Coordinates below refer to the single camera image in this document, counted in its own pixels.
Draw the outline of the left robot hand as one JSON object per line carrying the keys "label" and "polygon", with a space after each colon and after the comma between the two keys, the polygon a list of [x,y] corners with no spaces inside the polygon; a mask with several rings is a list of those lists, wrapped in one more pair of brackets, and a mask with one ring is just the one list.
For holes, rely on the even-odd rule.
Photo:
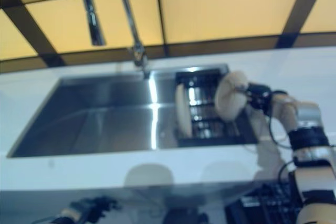
{"label": "left robot hand", "polygon": [[107,196],[84,198],[70,204],[70,209],[78,215],[77,223],[96,223],[100,218],[105,217],[104,212],[121,210],[121,208],[115,199]]}

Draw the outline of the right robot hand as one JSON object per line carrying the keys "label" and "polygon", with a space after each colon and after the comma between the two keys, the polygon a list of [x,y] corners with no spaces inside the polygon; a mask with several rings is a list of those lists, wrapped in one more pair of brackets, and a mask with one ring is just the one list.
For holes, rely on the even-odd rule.
{"label": "right robot hand", "polygon": [[247,101],[252,108],[268,113],[272,98],[270,87],[264,84],[249,82],[236,87],[236,90],[247,97]]}

